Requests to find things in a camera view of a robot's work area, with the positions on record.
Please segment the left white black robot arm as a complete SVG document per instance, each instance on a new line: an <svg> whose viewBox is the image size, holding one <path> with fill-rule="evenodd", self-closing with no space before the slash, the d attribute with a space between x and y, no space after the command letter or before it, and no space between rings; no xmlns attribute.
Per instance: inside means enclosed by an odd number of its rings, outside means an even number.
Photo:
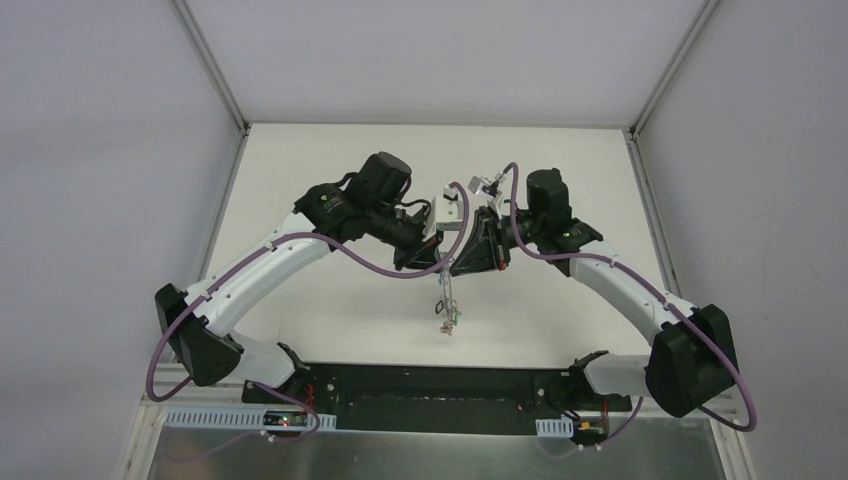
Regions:
<svg viewBox="0 0 848 480"><path fill-rule="evenodd" d="M162 286L154 302L163 338L154 355L170 347L200 387L239 376L265 384L281 404L297 402L305 378L293 354L239 334L236 325L284 281L334 251L389 278L435 272L438 261L419 257L440 242L425 235L430 212L404 210L411 180L404 161L372 154L359 171L311 187L271 233L214 276L185 289Z"/></svg>

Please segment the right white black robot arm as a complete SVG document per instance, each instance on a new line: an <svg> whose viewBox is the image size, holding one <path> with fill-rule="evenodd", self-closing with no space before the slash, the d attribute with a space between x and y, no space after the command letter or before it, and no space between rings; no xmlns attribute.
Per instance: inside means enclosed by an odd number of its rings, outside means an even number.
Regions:
<svg viewBox="0 0 848 480"><path fill-rule="evenodd" d="M697 307L660 289L621 260L602 234L572 213L569 189L558 169L531 172L527 205L503 196L504 177L475 177L471 192L485 198L466 244L450 268L453 276L502 271L519 249L589 288L639 332L646 355L591 353L569 369L569 400L583 410L607 395L651 398L681 418L704 411L714 397L740 386L727 315L715 305Z"/></svg>

